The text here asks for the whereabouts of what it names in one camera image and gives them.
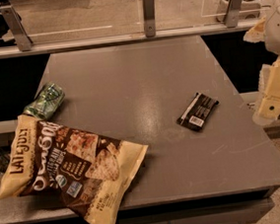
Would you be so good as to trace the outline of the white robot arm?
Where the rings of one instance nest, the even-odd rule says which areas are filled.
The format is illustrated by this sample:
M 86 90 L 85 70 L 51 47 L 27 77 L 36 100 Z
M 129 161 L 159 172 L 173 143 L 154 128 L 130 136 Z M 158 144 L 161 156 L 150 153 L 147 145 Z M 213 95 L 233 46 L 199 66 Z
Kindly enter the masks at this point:
M 263 19 L 244 35 L 247 42 L 265 43 L 277 55 L 271 65 L 263 64 L 259 74 L 258 97 L 252 120 L 258 125 L 271 124 L 280 115 L 280 0 L 276 0 Z

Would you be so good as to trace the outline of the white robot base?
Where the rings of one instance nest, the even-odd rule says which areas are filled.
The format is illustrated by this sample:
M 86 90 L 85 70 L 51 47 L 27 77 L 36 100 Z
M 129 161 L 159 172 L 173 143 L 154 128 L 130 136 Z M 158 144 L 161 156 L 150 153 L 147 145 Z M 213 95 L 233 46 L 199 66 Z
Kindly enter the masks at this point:
M 220 0 L 217 9 L 217 20 L 219 22 L 224 22 L 224 18 L 227 14 L 229 0 Z M 246 20 L 248 18 L 258 18 L 261 10 L 260 0 L 243 0 L 241 5 L 241 10 L 239 18 Z

